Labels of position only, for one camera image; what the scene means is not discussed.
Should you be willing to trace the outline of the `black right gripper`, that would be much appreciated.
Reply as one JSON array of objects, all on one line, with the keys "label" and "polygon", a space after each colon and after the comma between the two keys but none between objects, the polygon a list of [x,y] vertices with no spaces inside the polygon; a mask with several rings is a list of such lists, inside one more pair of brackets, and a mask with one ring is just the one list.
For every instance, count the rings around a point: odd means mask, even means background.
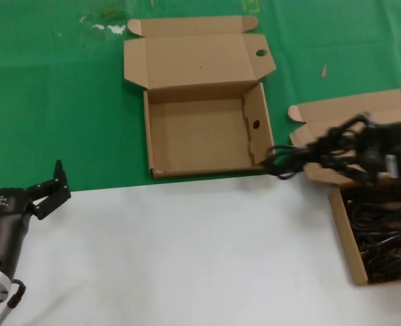
[{"label": "black right gripper", "polygon": [[357,158],[365,170],[401,170],[401,122],[365,127],[358,137]]}]

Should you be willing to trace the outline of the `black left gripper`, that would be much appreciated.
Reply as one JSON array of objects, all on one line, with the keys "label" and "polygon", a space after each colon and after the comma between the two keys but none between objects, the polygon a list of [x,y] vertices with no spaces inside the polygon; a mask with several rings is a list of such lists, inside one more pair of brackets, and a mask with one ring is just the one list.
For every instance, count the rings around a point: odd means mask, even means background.
[{"label": "black left gripper", "polygon": [[71,198],[62,161],[57,160],[53,179],[26,190],[0,188],[0,272],[14,273],[18,266],[22,245],[31,219],[29,206],[32,200],[42,201],[33,205],[33,214],[45,219]]}]

